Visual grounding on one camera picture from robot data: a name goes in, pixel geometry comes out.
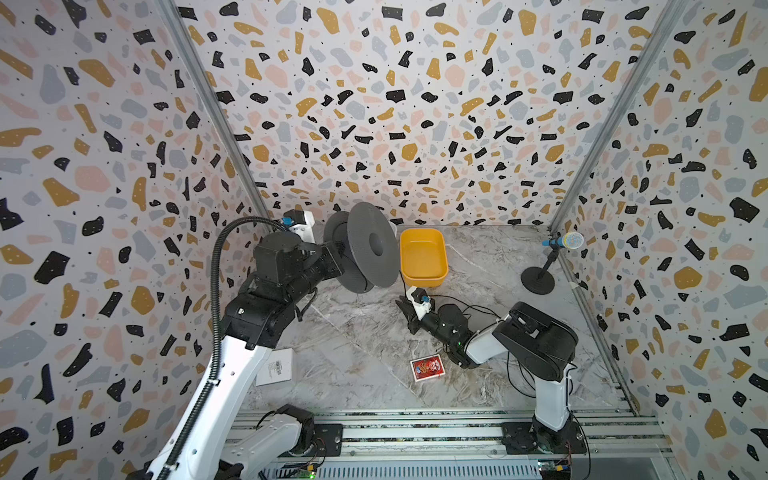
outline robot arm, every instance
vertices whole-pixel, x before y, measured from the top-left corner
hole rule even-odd
[[[434,300],[412,286],[396,300],[411,333],[424,329],[443,342],[451,361],[475,368],[502,353],[511,353],[534,377],[536,413],[532,423],[536,445],[554,452],[572,430],[568,381],[578,337],[569,326],[527,303],[517,302],[503,319],[479,332],[453,303],[435,311]]]
[[[336,246],[314,243],[310,213],[291,211],[283,222],[292,227],[266,235],[255,247],[258,272],[248,277],[220,321],[220,358],[211,356],[186,412],[144,478],[208,480],[221,474],[221,467],[226,471],[221,478],[253,478],[281,453],[301,456],[312,448],[312,414],[284,406],[223,451],[248,388],[299,312],[296,303],[318,283],[343,273]],[[210,377],[214,368],[219,369],[216,380]]]

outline black mounting plate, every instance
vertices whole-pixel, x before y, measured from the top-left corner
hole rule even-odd
[[[316,452],[315,460],[319,462],[323,457],[341,456],[341,443],[343,440],[344,425],[341,423],[316,423],[313,441],[319,446],[319,450]],[[312,454],[315,454],[313,450],[311,450],[307,456],[311,456]],[[295,455],[290,455],[288,452],[284,452],[283,454],[280,454],[278,458],[286,457],[293,458]]]
[[[504,422],[502,423],[502,444],[507,449],[507,455],[522,455],[533,452],[541,452],[533,432],[532,422]],[[584,437],[576,422],[568,422],[565,431],[561,433],[564,439],[571,445],[571,453],[587,453]],[[554,448],[555,454],[568,454],[565,442]]]

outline black round base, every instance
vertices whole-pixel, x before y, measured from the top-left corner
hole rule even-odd
[[[529,292],[533,292],[537,295],[546,295],[554,290],[554,277],[549,272],[544,272],[544,276],[538,278],[538,274],[541,273],[542,268],[540,266],[530,266],[523,270],[520,280],[523,282],[523,286],[528,289]]]

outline black cable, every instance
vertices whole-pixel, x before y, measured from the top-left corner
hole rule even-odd
[[[462,300],[459,300],[459,299],[458,299],[458,298],[456,298],[455,296],[450,296],[450,295],[430,295],[430,296],[441,296],[441,297],[443,297],[443,298],[449,298],[449,299],[451,299],[451,300],[455,300],[455,301],[457,301],[457,302],[459,302],[459,303],[462,303],[462,304],[464,304],[464,305],[466,305],[466,306],[467,306],[467,308],[465,308],[465,309],[464,309],[464,311],[467,311],[467,310],[469,310],[469,309],[472,309],[472,310],[477,310],[477,311],[478,311],[478,312],[480,312],[480,313],[492,313],[493,315],[496,315],[496,317],[497,317],[497,318],[501,318],[500,316],[498,316],[498,314],[497,314],[496,312],[494,312],[493,310],[489,309],[487,306],[482,306],[482,305],[470,305],[469,303],[466,303],[466,302],[464,302],[464,301],[462,301]],[[486,309],[486,310],[487,310],[487,312],[486,312],[486,311],[483,311],[483,310],[478,310],[476,307],[480,307],[480,308]]]
[[[551,358],[551,359],[560,360],[561,362],[570,363],[570,364],[572,364],[573,366],[575,366],[576,368],[578,368],[578,365],[576,365],[575,363],[573,363],[571,360],[562,359],[562,358],[560,358],[559,356],[554,356],[554,355],[552,355],[552,354],[550,354],[550,353],[545,353],[545,355],[546,355],[546,356],[548,356],[548,357],[549,357],[549,358]]]
[[[179,437],[174,443],[174,447],[168,454],[168,458],[165,461],[163,469],[157,474],[157,480],[166,480],[170,475],[169,467],[175,466],[181,451],[184,450],[184,444],[187,443],[189,435],[192,433],[197,417],[200,415],[200,411],[205,406],[205,402],[208,400],[210,391],[214,387],[214,383],[219,379],[219,371],[221,369],[221,332],[220,321],[221,311],[219,306],[219,262],[221,260],[221,250],[224,248],[224,243],[227,241],[227,237],[232,230],[238,228],[244,223],[264,223],[275,230],[288,231],[288,227],[282,223],[278,223],[274,220],[264,217],[240,217],[229,222],[219,233],[219,237],[214,244],[214,251],[210,256],[210,323],[211,323],[211,337],[213,341],[213,351],[210,354],[210,373],[206,380],[203,389],[200,391],[200,396],[197,397],[190,415],[187,417],[187,421],[179,432]]]
[[[355,261],[355,259],[353,259],[352,257],[350,257],[349,255],[346,254],[346,245],[344,244],[344,242],[334,240],[336,238],[336,231],[342,225],[347,225],[347,223],[348,222],[342,222],[342,223],[339,223],[338,225],[336,225],[333,228],[333,232],[331,232],[330,239],[336,244],[336,249],[339,251],[339,255],[341,255],[342,257],[345,257],[347,260],[349,260],[352,263],[352,265],[355,266],[356,269],[359,270],[359,268],[357,266],[357,262]],[[362,278],[366,281],[366,285],[363,287],[363,289],[367,292],[367,291],[370,290],[369,285],[371,285],[371,282],[370,282],[370,280],[368,280],[368,277],[365,276],[365,275],[362,275]]]
[[[515,386],[514,383],[512,383],[512,378],[509,376],[509,352],[507,352],[507,380],[509,380],[509,385],[512,386],[513,389],[517,390],[521,395],[527,396],[529,399],[535,399],[536,397],[533,395],[529,395],[523,391],[521,391],[518,387]]]
[[[536,387],[534,387],[533,385],[531,385],[531,383],[528,381],[528,379],[527,379],[527,378],[525,378],[525,375],[523,375],[523,365],[522,365],[522,363],[520,363],[520,360],[518,360],[518,367],[520,367],[520,376],[521,376],[521,377],[523,377],[523,380],[525,380],[525,383],[527,383],[527,384],[528,384],[528,386],[529,386],[529,387],[531,387],[531,388],[532,388],[532,389],[535,391],[535,390],[536,390]],[[526,372],[528,372],[528,374],[529,374],[529,375],[531,376],[531,378],[533,379],[533,373],[530,373],[530,372],[528,371],[528,369],[525,369],[525,371],[526,371]]]
[[[317,437],[317,439],[320,440],[323,443],[323,451],[325,453],[323,454],[323,460],[319,464],[317,464],[317,466],[315,467],[315,470],[317,470],[318,468],[322,467],[323,463],[326,462],[326,458],[328,458],[328,447],[326,445],[326,441],[321,439],[320,437]]]
[[[571,373],[572,371],[576,370],[577,368],[578,368],[578,366],[574,365],[574,367],[572,369],[568,369],[565,372],[565,378],[568,379],[568,373]],[[573,391],[574,391],[574,381],[571,380],[571,388],[568,390],[568,395],[572,394]]]
[[[296,309],[296,318],[300,322],[304,321],[304,313],[306,313],[306,311],[310,309],[310,306],[312,305],[312,302],[314,302],[315,298],[317,297],[317,287],[313,288],[312,291],[313,291],[312,298],[310,298],[310,301],[306,303],[304,308],[299,310],[298,306],[294,307]]]
[[[486,331],[487,329],[489,329],[489,328],[491,328],[491,327],[493,327],[493,326],[497,326],[497,325],[498,325],[498,323],[492,323],[492,324],[490,324],[490,325],[488,325],[488,326],[486,326],[486,327],[484,327],[484,328],[482,328],[482,329],[478,330],[477,332],[475,332],[475,335],[473,335],[473,336],[472,336],[472,338],[471,338],[471,339],[469,339],[469,340],[473,340],[473,339],[474,339],[476,336],[480,335],[481,333],[483,333],[483,332],[484,332],[484,331]]]
[[[253,272],[250,273],[245,279],[245,281],[240,285],[240,288],[237,289],[237,294],[240,295],[241,293],[245,293],[250,288],[250,284],[256,279],[258,276],[258,273],[256,269],[253,269]]]
[[[268,417],[270,415],[274,415],[276,413],[277,412],[275,412],[274,410],[270,410],[269,412],[265,413],[264,416],[261,417],[261,420],[259,420],[259,422],[256,424],[256,430],[258,430],[259,427],[261,427],[261,422],[263,422],[266,417]]]
[[[587,474],[582,478],[581,480],[587,480],[589,478],[589,475],[592,473],[592,452],[589,450],[589,441],[587,440],[587,434],[584,433],[584,428],[581,426],[581,422],[578,421],[578,418],[576,415],[574,415],[573,412],[571,412],[571,409],[568,409],[568,412],[573,415],[574,420],[576,420],[576,425],[578,425],[578,429],[581,431],[581,434],[584,436],[584,444],[587,446],[587,456],[589,458],[589,467],[587,468]]]
[[[291,464],[287,464],[286,463],[285,465],[280,467],[280,468],[295,468],[296,469],[295,472],[289,474],[287,477],[284,477],[284,478],[291,478],[296,473],[298,473],[301,469],[304,469],[304,468],[312,465],[312,462],[314,462],[315,457],[317,457],[317,452],[320,451],[320,446],[317,445],[317,443],[314,440],[312,441],[312,445],[315,447],[315,452],[312,454],[312,458],[310,458],[310,460],[308,462],[304,462],[304,463],[291,463]]]
[[[402,295],[408,298],[408,289],[406,288],[406,279],[402,278],[402,270],[400,270],[400,280],[402,280]]]
[[[470,309],[475,310],[475,311],[480,312],[480,313],[486,313],[488,315],[493,315],[496,318],[501,318],[500,316],[498,316],[498,314],[496,312],[494,312],[493,310],[489,309],[487,306],[483,306],[483,305],[470,305],[467,308],[465,308],[462,313],[464,313],[464,312],[466,312],[467,310],[470,310]]]

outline white box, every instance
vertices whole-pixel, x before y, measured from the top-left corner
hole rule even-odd
[[[293,378],[293,349],[273,350],[256,374],[256,386],[285,382]]]

